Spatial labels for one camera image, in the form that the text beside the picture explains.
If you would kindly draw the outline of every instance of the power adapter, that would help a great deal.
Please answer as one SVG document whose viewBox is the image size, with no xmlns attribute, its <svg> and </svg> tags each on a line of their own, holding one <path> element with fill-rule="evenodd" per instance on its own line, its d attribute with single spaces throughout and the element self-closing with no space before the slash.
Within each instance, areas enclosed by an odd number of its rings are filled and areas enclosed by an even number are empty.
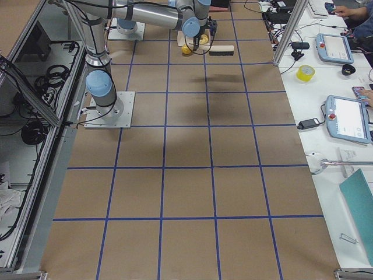
<svg viewBox="0 0 373 280">
<path fill-rule="evenodd" d="M 300 121 L 297 128 L 299 130 L 307 130 L 309 128 L 318 127 L 320 124 L 317 118 L 310 118 L 309 120 Z"/>
</svg>

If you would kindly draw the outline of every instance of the screen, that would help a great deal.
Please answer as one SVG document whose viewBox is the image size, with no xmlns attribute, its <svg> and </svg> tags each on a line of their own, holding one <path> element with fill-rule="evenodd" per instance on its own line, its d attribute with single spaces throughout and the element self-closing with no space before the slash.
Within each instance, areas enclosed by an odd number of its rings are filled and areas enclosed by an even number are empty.
<svg viewBox="0 0 373 280">
<path fill-rule="evenodd" d="M 335 36 L 323 36 L 326 55 L 331 58 L 337 58 L 340 60 L 348 60 L 350 57 L 347 54 L 346 46 L 343 38 Z"/>
<path fill-rule="evenodd" d="M 356 138 L 366 138 L 360 102 L 335 99 L 337 133 Z"/>
</svg>

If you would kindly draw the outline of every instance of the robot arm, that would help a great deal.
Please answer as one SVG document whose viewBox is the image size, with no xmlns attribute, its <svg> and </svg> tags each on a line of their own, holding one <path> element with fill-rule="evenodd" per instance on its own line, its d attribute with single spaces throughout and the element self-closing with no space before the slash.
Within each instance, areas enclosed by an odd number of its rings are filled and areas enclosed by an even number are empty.
<svg viewBox="0 0 373 280">
<path fill-rule="evenodd" d="M 96 119 L 113 123 L 124 111 L 124 102 L 118 97 L 111 77 L 110 57 L 105 49 L 104 19 L 116 17 L 181 30 L 186 37 L 193 37 L 193 49 L 197 49 L 205 30 L 210 29 L 214 35 L 216 29 L 216 23 L 208 18 L 210 1 L 169 0 L 169 5 L 160 5 L 141 0 L 63 0 L 73 22 L 79 24 L 79 34 L 85 43 L 86 87 L 96 104 L 99 116 Z"/>
<path fill-rule="evenodd" d="M 126 19 L 168 29 L 182 30 L 187 37 L 198 35 L 207 23 L 210 0 L 170 0 L 169 6 L 141 0 L 83 0 L 66 2 L 103 19 Z"/>
<path fill-rule="evenodd" d="M 142 0 L 64 0 L 79 10 L 86 44 L 88 65 L 97 68 L 108 65 L 105 52 L 103 19 L 125 19 L 148 23 L 168 29 L 181 30 L 186 37 L 193 37 L 196 50 L 206 29 L 216 31 L 216 22 L 208 18 L 211 0 L 168 0 L 160 5 Z"/>
</svg>

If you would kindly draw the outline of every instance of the brush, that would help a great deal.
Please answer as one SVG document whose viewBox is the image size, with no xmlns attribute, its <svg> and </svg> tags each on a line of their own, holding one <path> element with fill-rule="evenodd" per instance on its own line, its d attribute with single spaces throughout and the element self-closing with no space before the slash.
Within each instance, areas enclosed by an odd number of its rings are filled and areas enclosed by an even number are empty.
<svg viewBox="0 0 373 280">
<path fill-rule="evenodd" d="M 212 45 L 211 48 L 209 45 L 199 45 L 199 48 L 204 51 L 209 51 L 209 55 L 211 56 L 227 56 L 234 54 L 233 45 Z"/>
</svg>

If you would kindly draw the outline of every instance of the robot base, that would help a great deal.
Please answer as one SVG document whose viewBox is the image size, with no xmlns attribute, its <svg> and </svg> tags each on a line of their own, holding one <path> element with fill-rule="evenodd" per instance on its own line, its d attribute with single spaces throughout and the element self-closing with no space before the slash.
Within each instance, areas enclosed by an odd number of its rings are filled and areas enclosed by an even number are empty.
<svg viewBox="0 0 373 280">
<path fill-rule="evenodd" d="M 130 35 L 124 35 L 119 33 L 117 29 L 110 29 L 108 40 L 110 41 L 143 41 L 144 40 L 144 30 L 145 30 L 145 23 L 136 22 L 138 29 L 136 32 Z M 113 18 L 110 24 L 110 27 L 117 26 L 117 19 Z"/>
<path fill-rule="evenodd" d="M 122 114 L 117 118 L 108 118 L 105 117 L 99 118 L 100 115 L 96 110 L 90 110 L 87 114 L 87 120 L 92 120 L 98 118 L 94 121 L 89 121 L 84 124 L 85 128 L 130 128 L 132 121 L 133 105 L 135 103 L 135 92 L 117 92 L 117 98 L 121 99 L 124 105 Z M 89 106 L 96 106 L 96 102 L 91 99 Z"/>
</svg>

